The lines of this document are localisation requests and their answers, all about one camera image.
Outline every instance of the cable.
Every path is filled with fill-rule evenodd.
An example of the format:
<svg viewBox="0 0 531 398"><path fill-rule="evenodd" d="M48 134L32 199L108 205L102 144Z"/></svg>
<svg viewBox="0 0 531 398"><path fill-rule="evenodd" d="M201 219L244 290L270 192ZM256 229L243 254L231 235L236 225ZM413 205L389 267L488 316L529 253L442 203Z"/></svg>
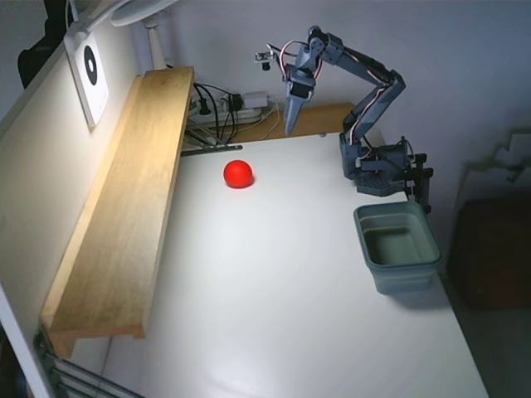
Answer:
<svg viewBox="0 0 531 398"><path fill-rule="evenodd" d="M229 135L229 138L227 139L226 143L229 142L229 140L231 139L231 136L234 134L234 110L231 109L231 102L227 99L227 98L222 98L222 101L225 101L227 102L227 105L229 107L229 111L227 113L227 117L225 118L225 123L223 124L223 128L222 128L222 136L221 136L221 139L223 141L223 134L225 133L225 129L227 128L227 124L229 122L229 118L232 119L232 132L231 134Z"/></svg>
<svg viewBox="0 0 531 398"><path fill-rule="evenodd" d="M276 122L275 122L275 124L273 124L273 126L269 129L269 131L267 133L265 133L265 135L262 138L259 138L258 141L262 141L262 140L266 139L267 137L269 137L269 134L271 134L273 132L273 130L276 129L276 127L279 125L279 123L280 123L280 109L279 109L278 101L275 101L275 108L276 108Z"/></svg>
<svg viewBox="0 0 531 398"><path fill-rule="evenodd" d="M214 100L214 97L212 96L211 92L206 88L204 87L203 85L200 85L199 83L194 83L193 84L194 87L199 87L201 88L202 90L204 90L205 93L207 93L208 97L210 98L210 101L212 102L212 106L214 107L214 115L216 116L216 137L218 140L221 139L219 133L219 118L218 118L218 113L217 113L217 106L216 106L216 101Z"/></svg>
<svg viewBox="0 0 531 398"><path fill-rule="evenodd" d="M359 121L363 118L363 116L365 116L365 114L367 113L368 109L373 106L373 104L376 102L376 100L378 99L378 97L380 96L380 94L386 89L387 87L382 87L381 89L379 89L377 92L376 92L376 95L374 95L374 98L371 102L369 102L367 104L367 106L365 108L363 108L363 111L362 113L359 115L358 119L356 120L356 123L354 123L352 125L352 127L350 128L350 130L348 131L348 136L350 137L350 144L351 145L354 145L354 136L353 136L353 132L354 130L356 129L356 126L358 126L358 123Z"/></svg>
<svg viewBox="0 0 531 398"><path fill-rule="evenodd" d="M234 119L232 120L234 129L232 130L232 134L229 137L227 143L231 143L231 141L236 138L238 133L240 133L240 120L238 119L238 113L236 112L236 124L234 124Z"/></svg>
<svg viewBox="0 0 531 398"><path fill-rule="evenodd" d="M240 132L242 132L242 131L247 131L247 130L250 130L250 129L253 129L254 127L258 126L259 124L264 123L264 122L267 120L267 118L269 118L274 112L275 112L275 108L271 108L271 109L269 110L269 112L268 112L267 114L265 114L265 116L262 116L262 119L261 119L261 120L255 122L255 123L252 124L251 126L247 126L247 127L243 128L243 129L240 129Z"/></svg>
<svg viewBox="0 0 531 398"><path fill-rule="evenodd" d="M70 0L65 0L65 26L66 26L67 31L68 31L68 26L70 25L70 21L68 18L68 6L70 6Z"/></svg>
<svg viewBox="0 0 531 398"><path fill-rule="evenodd" d="M199 95L199 99L204 100L205 97L202 96L201 91L199 91L199 89L195 85L193 85L193 88L196 90L197 95Z"/></svg>
<svg viewBox="0 0 531 398"><path fill-rule="evenodd" d="M224 90L221 87L217 87L216 85L209 85L207 83L196 83L196 85L202 85L204 87L210 87L211 89L221 91L222 93L229 94L229 95L235 95L234 93Z"/></svg>
<svg viewBox="0 0 531 398"><path fill-rule="evenodd" d="M269 49L272 50L272 51L273 51L273 50L275 50L275 51L277 51L277 52L281 52L281 51L282 51L279 47L277 47L277 46L273 46L271 43L267 43L267 46L268 46ZM288 52L288 51L286 51L286 52L284 53L284 55L285 55L285 56L297 56L296 54L293 54L292 52Z"/></svg>
<svg viewBox="0 0 531 398"><path fill-rule="evenodd" d="M288 49L288 47L291 46L294 43L299 43L300 45L305 45L306 44L305 42L303 42L301 40L290 40L290 41L288 41L287 43L284 44L284 46L282 47L282 50L280 50L280 55L279 55L280 70L282 70L282 75L284 77L286 76L285 65L284 65L284 53Z"/></svg>
<svg viewBox="0 0 531 398"><path fill-rule="evenodd" d="M347 54L349 54L357 63L365 66L367 68L367 73L370 74L370 76L372 76L373 79L377 80L380 82L380 84L382 85L386 85L387 82L383 81L382 79L380 79L378 76L374 75L374 73L371 71L371 69L366 66L363 62L361 62L353 53L352 53L353 50L351 50L350 48L345 48L345 52Z"/></svg>
<svg viewBox="0 0 531 398"><path fill-rule="evenodd" d="M368 141L368 138L366 136L363 136L362 139L363 139L363 141L365 141L365 143L371 149L371 151L374 151L379 158L381 158L381 159L385 160L387 163L393 165L397 170L400 170L401 172L406 170L405 167L398 166L395 162L390 160L387 156L385 156L382 153L380 153L380 151L378 151L378 148L375 148L373 145L371 145L371 143Z"/></svg>
<svg viewBox="0 0 531 398"><path fill-rule="evenodd" d="M411 151L412 151L412 155L415 156L415 151L413 150L412 144L409 142L408 139L406 140L406 142L407 142L407 146L408 146L408 147L411 149Z"/></svg>

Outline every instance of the power plug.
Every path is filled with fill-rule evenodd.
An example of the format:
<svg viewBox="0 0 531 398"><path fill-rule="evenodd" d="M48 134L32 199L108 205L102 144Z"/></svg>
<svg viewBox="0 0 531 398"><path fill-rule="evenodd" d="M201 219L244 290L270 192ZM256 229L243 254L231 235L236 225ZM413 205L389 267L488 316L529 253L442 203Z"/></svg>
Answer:
<svg viewBox="0 0 531 398"><path fill-rule="evenodd" d="M199 100L199 106L200 106L199 114L211 114L212 113L212 111L208 108L207 99L201 98Z"/></svg>

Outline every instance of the metal rack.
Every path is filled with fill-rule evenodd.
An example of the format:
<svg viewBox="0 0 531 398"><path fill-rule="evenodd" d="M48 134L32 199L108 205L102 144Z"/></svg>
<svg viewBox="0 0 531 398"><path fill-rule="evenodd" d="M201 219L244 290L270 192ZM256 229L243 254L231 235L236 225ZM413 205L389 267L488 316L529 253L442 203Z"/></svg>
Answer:
<svg viewBox="0 0 531 398"><path fill-rule="evenodd" d="M109 379L87 371L75 363L60 359L53 352L44 335L39 332L33 344L46 377L57 398L80 396L81 398L145 398Z"/></svg>

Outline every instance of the wooden ledge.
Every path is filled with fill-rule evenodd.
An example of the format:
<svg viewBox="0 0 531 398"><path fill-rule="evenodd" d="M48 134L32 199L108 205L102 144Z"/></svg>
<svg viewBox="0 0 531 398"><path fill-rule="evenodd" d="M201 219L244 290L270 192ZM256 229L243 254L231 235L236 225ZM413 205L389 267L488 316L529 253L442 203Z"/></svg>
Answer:
<svg viewBox="0 0 531 398"><path fill-rule="evenodd" d="M144 337L193 69L137 78L41 311L59 357L77 338Z"/></svg>

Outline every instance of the white cable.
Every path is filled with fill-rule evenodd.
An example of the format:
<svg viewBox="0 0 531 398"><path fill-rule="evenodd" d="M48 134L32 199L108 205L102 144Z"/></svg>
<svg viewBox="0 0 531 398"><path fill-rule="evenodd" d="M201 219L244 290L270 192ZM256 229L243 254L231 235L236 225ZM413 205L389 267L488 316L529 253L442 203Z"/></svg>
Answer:
<svg viewBox="0 0 531 398"><path fill-rule="evenodd" d="M285 77L285 65L284 65L284 53L288 49L289 46L291 46L294 43L299 43L300 45L305 45L301 40L290 40L287 43L284 44L282 47L282 50L280 50L279 60L280 60L280 70L282 70L282 75Z"/></svg>
<svg viewBox="0 0 531 398"><path fill-rule="evenodd" d="M363 109L362 113L359 115L358 120L356 120L356 123L353 124L353 126L348 131L348 135L350 136L350 144L354 145L354 137L353 132L356 126L358 126L359 121L363 118L363 116L367 113L368 109L373 106L373 104L376 102L380 94L386 89L387 87L382 87L380 90L376 92L376 95L374 95L374 98L371 102L367 104L367 106Z"/></svg>
<svg viewBox="0 0 531 398"><path fill-rule="evenodd" d="M359 64L362 64L363 66L365 66L367 68L367 66L365 64L363 64L353 53L351 52L347 52L347 54L349 54L357 63ZM380 79L378 76L374 75L370 69L367 68L367 73L370 74L370 76L372 76L373 79L379 81L381 84L385 85L386 82L383 81L382 79Z"/></svg>
<svg viewBox="0 0 531 398"><path fill-rule="evenodd" d="M247 131L247 130L253 129L254 127L258 126L259 124L264 123L267 120L267 118L269 118L274 112L275 112L275 108L271 108L269 110L269 112L267 112L267 114L262 116L261 120L257 121L256 123L252 124L251 126L247 126L247 127L243 128L243 129L238 129L238 132Z"/></svg>
<svg viewBox="0 0 531 398"><path fill-rule="evenodd" d="M275 101L275 108L276 108L276 122L275 122L275 124L273 124L273 127L271 127L269 129L269 131L262 138L259 138L258 141L262 141L262 140L266 139L267 137L269 137L269 134L271 134L273 132L273 130L276 129L277 126L280 124L280 109L279 109L278 101Z"/></svg>
<svg viewBox="0 0 531 398"><path fill-rule="evenodd" d="M362 157L360 157L360 158L358 158L358 159L359 159L359 160L364 160L364 159L368 158L368 155L370 155L372 151L373 151L373 150L372 150L371 148L369 148L369 149L368 149L368 152L365 153Z"/></svg>

